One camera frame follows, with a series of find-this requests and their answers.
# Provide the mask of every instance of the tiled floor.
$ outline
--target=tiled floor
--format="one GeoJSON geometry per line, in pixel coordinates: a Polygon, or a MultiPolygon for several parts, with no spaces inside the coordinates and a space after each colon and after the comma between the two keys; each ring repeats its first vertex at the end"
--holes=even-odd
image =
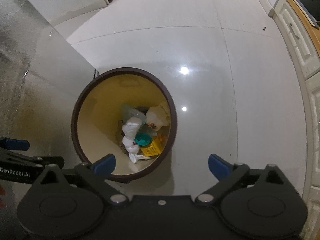
{"type": "Polygon", "coordinates": [[[129,195],[194,197],[216,182],[207,158],[217,153],[252,168],[276,163],[302,193],[300,88],[281,34],[258,0],[114,0],[56,28],[101,73],[144,69],[175,101],[171,158],[149,176],[115,187],[129,195]],[[183,66],[189,74],[179,72],[183,66]]]}

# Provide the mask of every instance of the gray reflective surface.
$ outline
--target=gray reflective surface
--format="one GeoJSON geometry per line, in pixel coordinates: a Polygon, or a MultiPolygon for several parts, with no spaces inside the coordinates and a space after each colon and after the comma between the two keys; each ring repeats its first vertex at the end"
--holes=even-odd
{"type": "MultiPolygon", "coordinates": [[[[80,160],[73,148],[73,106],[94,68],[27,0],[0,0],[0,135],[25,139],[29,156],[62,155],[65,168],[80,160]]],[[[1,239],[21,239],[15,209],[29,185],[0,181],[1,239]]]]}

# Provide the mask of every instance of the drawer handle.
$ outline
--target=drawer handle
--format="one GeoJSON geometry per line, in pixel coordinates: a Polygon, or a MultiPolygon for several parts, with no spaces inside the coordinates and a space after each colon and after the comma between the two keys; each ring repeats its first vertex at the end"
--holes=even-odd
{"type": "Polygon", "coordinates": [[[289,28],[290,28],[290,30],[291,30],[291,33],[297,38],[297,40],[299,40],[300,37],[299,37],[297,34],[294,33],[294,30],[293,30],[293,28],[292,28],[292,23],[289,23],[289,28]]]}

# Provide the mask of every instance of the trash can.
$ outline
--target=trash can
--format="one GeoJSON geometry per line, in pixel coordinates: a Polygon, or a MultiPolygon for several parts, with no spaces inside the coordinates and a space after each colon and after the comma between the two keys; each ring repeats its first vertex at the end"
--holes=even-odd
{"type": "Polygon", "coordinates": [[[108,179],[129,182],[153,171],[171,150],[177,132],[177,113],[169,91],[152,74],[137,68],[117,68],[90,82],[79,96],[72,114],[71,135],[83,162],[94,163],[107,154],[116,157],[108,179]],[[133,164],[117,141],[122,105],[139,108],[166,102],[170,125],[164,129],[161,154],[133,164]]]}

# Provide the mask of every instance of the silver bolt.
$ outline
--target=silver bolt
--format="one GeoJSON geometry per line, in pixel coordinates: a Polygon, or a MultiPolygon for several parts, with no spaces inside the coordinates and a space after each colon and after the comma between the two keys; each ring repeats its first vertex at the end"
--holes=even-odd
{"type": "Polygon", "coordinates": [[[214,199],[214,197],[210,194],[201,194],[198,196],[198,200],[203,203],[211,202],[214,199]]]}
{"type": "Polygon", "coordinates": [[[127,197],[122,194],[116,194],[116,195],[112,195],[110,199],[114,203],[122,203],[127,200],[127,197]]]}
{"type": "Polygon", "coordinates": [[[160,206],[164,206],[166,203],[167,203],[167,202],[166,202],[165,200],[159,200],[159,201],[158,201],[158,204],[159,204],[160,206]]]}

